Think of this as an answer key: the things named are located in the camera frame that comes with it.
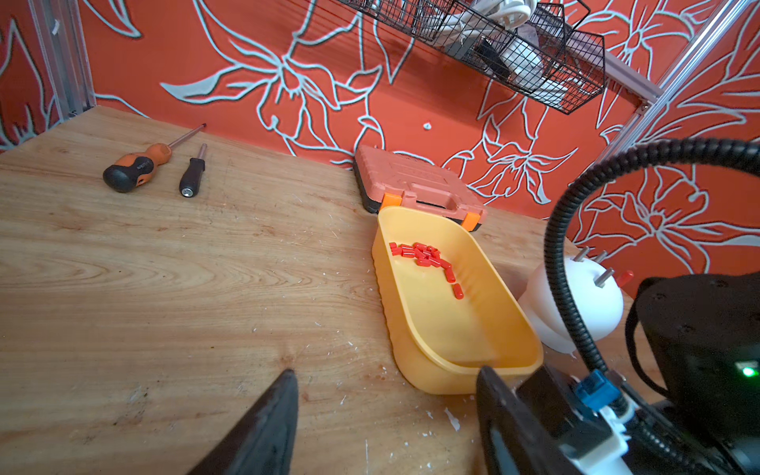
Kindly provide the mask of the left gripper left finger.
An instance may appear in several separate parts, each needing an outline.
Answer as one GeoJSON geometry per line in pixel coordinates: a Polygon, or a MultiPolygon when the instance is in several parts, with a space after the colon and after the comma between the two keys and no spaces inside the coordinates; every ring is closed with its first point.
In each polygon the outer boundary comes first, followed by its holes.
{"type": "Polygon", "coordinates": [[[296,374],[286,369],[192,474],[288,474],[298,424],[296,374]]]}

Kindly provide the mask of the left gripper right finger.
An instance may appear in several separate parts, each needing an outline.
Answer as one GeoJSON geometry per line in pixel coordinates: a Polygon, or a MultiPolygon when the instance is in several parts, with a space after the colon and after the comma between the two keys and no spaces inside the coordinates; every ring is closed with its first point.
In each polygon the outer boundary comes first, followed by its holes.
{"type": "Polygon", "coordinates": [[[496,371],[484,366],[476,381],[479,431],[490,474],[577,474],[579,469],[496,371]]]}

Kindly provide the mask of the red screw protection sleeve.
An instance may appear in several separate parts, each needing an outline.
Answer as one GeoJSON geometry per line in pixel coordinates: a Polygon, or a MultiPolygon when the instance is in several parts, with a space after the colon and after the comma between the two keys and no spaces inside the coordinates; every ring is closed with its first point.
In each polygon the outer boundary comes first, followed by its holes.
{"type": "Polygon", "coordinates": [[[617,286],[623,288],[633,281],[635,274],[631,270],[626,270],[615,277],[617,286]]]}

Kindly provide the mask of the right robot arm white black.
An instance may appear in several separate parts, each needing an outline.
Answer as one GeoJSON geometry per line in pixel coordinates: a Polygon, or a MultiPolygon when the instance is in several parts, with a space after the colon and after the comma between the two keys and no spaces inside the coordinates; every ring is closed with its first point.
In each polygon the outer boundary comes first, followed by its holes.
{"type": "MultiPolygon", "coordinates": [[[[638,146],[587,169],[554,207],[544,236],[548,286],[563,324],[590,371],[605,371],[566,275],[564,238],[575,212],[597,189],[631,172],[666,164],[704,164],[759,172],[757,144],[685,139],[638,146]]],[[[630,358],[643,330],[675,421],[636,419],[629,433],[642,447],[688,474],[759,470],[759,276],[700,274],[650,277],[625,322],[630,358]]]]}

